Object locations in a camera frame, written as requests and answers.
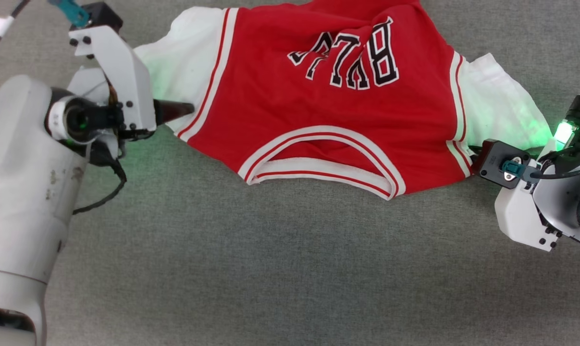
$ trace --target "white sleeve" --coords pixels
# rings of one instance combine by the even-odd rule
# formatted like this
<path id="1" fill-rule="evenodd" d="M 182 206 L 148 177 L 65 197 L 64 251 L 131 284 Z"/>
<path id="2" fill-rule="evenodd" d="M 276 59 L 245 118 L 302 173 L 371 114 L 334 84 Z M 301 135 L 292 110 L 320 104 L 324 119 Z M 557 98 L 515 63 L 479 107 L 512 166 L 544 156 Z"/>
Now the white sleeve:
<path id="1" fill-rule="evenodd" d="M 459 71 L 466 141 L 501 140 L 520 149 L 543 147 L 553 134 L 533 99 L 488 53 Z"/>
<path id="2" fill-rule="evenodd" d="M 165 37 L 134 49 L 149 70 L 153 97 L 202 106 L 219 52 L 224 21 L 222 9 L 191 7 L 183 11 Z M 167 125 L 177 131 L 193 117 Z"/>

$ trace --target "green light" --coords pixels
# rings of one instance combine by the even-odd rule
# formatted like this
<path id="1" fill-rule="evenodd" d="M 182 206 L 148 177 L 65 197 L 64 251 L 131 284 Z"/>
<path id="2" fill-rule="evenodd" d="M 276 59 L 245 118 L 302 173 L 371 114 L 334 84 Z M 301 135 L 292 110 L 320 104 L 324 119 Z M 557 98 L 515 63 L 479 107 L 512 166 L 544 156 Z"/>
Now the green light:
<path id="1" fill-rule="evenodd" d="M 571 138 L 571 135 L 574 134 L 574 127 L 565 121 L 560 123 L 557 127 L 557 132 L 555 133 L 555 139 L 557 142 L 566 144 Z"/>

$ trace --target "gray fabric surface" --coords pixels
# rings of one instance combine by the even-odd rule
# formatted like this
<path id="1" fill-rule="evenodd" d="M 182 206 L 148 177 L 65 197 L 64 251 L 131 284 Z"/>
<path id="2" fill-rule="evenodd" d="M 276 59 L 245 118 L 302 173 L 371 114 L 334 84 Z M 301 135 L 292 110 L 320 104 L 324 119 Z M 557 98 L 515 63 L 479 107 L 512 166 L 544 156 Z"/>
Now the gray fabric surface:
<path id="1" fill-rule="evenodd" d="M 272 1 L 109 3 L 137 46 L 187 7 Z M 580 0 L 422 4 L 468 59 L 492 52 L 551 126 L 580 94 Z M 81 63 L 67 28 L 34 0 L 0 46 L 0 84 L 67 85 Z M 246 186 L 165 128 L 124 166 L 123 192 L 73 219 L 46 298 L 50 346 L 580 345 L 580 245 L 507 239 L 481 179 L 390 202 L 312 180 Z M 79 204 L 115 184 L 89 169 Z"/>

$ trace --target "teal connector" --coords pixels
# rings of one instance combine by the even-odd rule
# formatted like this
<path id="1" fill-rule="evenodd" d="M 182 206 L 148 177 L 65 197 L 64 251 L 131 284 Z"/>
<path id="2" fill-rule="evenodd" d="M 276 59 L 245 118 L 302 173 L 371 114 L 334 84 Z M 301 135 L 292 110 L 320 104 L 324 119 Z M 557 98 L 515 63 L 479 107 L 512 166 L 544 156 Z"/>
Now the teal connector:
<path id="1" fill-rule="evenodd" d="M 503 166 L 501 169 L 505 173 L 510 173 L 515 177 L 522 177 L 523 173 L 525 173 L 525 166 L 520 163 L 516 163 L 514 161 L 506 161 L 503 162 Z"/>
<path id="2" fill-rule="evenodd" d="M 89 13 L 74 2 L 74 0 L 49 0 L 49 3 L 59 7 L 68 20 L 77 28 L 84 28 L 89 22 Z"/>

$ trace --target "red stripe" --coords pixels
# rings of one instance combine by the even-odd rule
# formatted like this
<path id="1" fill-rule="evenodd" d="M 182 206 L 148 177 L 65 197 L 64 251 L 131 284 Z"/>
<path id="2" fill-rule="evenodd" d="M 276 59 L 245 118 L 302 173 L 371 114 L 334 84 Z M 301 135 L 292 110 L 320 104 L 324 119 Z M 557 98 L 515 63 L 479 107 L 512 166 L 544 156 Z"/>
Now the red stripe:
<path id="1" fill-rule="evenodd" d="M 259 174 L 257 177 L 266 177 L 267 175 L 293 175 L 293 174 L 313 174 L 313 175 L 323 175 L 324 177 L 331 177 L 331 178 L 337 178 L 337 179 L 343 179 L 343 180 L 349 180 L 350 182 L 354 182 L 354 183 L 358 183 L 364 186 L 368 186 L 370 188 L 372 188 L 373 190 L 377 190 L 379 192 L 381 192 L 382 194 L 384 194 L 385 196 L 390 196 L 390 193 L 388 193 L 388 191 L 383 190 L 375 185 L 369 184 L 369 183 L 365 183 L 362 180 L 358 180 L 358 179 L 354 179 L 354 178 L 349 178 L 349 177 L 344 177 L 342 175 L 336 175 L 336 174 L 330 174 L 330 173 L 321 173 L 321 172 L 314 172 L 314 171 L 287 171 L 287 172 L 269 172 L 269 173 L 262 173 Z"/>
<path id="2" fill-rule="evenodd" d="M 461 61 L 458 63 L 457 67 L 457 88 L 458 88 L 458 98 L 461 100 L 461 110 L 463 110 L 463 136 L 461 136 L 461 142 L 465 140 L 465 134 L 467 133 L 467 119 L 465 118 L 465 105 L 463 105 L 463 94 L 461 94 L 461 85 L 458 83 L 458 72 L 461 70 L 461 65 L 463 64 L 463 57 L 461 56 Z"/>
<path id="3" fill-rule="evenodd" d="M 195 118 L 189 123 L 187 127 L 185 127 L 181 132 L 178 133 L 178 137 L 181 138 L 185 132 L 189 131 L 198 121 L 200 116 L 202 115 L 202 110 L 204 110 L 204 105 L 207 104 L 207 99 L 209 98 L 209 94 L 211 92 L 211 88 L 213 87 L 213 80 L 215 79 L 215 73 L 217 72 L 217 68 L 219 67 L 219 63 L 222 59 L 222 48 L 223 48 L 223 39 L 226 37 L 226 24 L 228 24 L 228 14 L 230 13 L 230 9 L 226 10 L 226 14 L 223 18 L 223 26 L 222 26 L 222 39 L 219 42 L 219 52 L 217 52 L 217 61 L 215 62 L 215 67 L 213 67 L 213 73 L 211 73 L 211 79 L 209 81 L 209 88 L 207 88 L 207 93 L 204 96 L 204 101 L 202 101 L 202 106 L 200 107 L 200 111 L 195 116 Z"/>
<path id="4" fill-rule="evenodd" d="M 463 152 L 461 151 L 461 148 L 458 147 L 457 142 L 453 141 L 453 144 L 454 144 L 454 147 L 457 149 L 458 153 L 463 158 L 463 161 L 465 161 L 465 165 L 467 166 L 467 169 L 469 170 L 469 174 L 471 175 L 471 165 L 469 164 L 469 161 L 467 160 L 466 156 L 463 155 Z"/>
<path id="5" fill-rule="evenodd" d="M 277 144 L 275 147 L 273 147 L 272 149 L 270 149 L 269 151 L 267 151 L 256 162 L 254 162 L 252 164 L 252 166 L 249 168 L 249 171 L 245 175 L 245 181 L 248 182 L 247 180 L 249 179 L 249 176 L 251 175 L 251 173 L 252 173 L 253 169 L 255 168 L 255 166 L 257 166 L 257 164 L 259 164 L 259 162 L 261 162 L 266 156 L 270 155 L 273 151 L 275 151 L 279 147 L 285 145 L 287 142 L 290 142 L 292 140 L 295 140 L 296 138 L 301 138 L 301 137 L 304 137 L 304 136 L 337 136 L 337 137 L 340 137 L 340 138 L 344 138 L 344 139 L 350 140 L 354 144 L 358 144 L 361 148 L 365 149 L 369 154 L 371 154 L 371 156 L 373 156 L 375 158 L 375 160 L 380 164 L 380 166 L 382 166 L 384 168 L 384 170 L 389 175 L 389 177 L 392 178 L 393 182 L 395 182 L 395 195 L 399 191 L 399 183 L 397 183 L 397 180 L 395 179 L 395 176 L 393 176 L 393 174 L 388 170 L 388 167 L 386 167 L 382 163 L 382 161 L 380 160 L 380 158 L 378 158 L 375 154 L 373 154 L 373 152 L 371 150 L 369 150 L 368 147 L 365 147 L 362 143 L 354 140 L 353 138 L 351 138 L 349 136 L 340 135 L 340 134 L 336 134 L 336 133 L 332 133 L 332 132 L 314 132 L 314 133 L 309 133 L 309 134 L 302 134 L 302 135 L 298 135 L 298 136 L 293 136 L 291 138 L 288 138 L 288 139 L 284 140 L 280 144 Z"/>

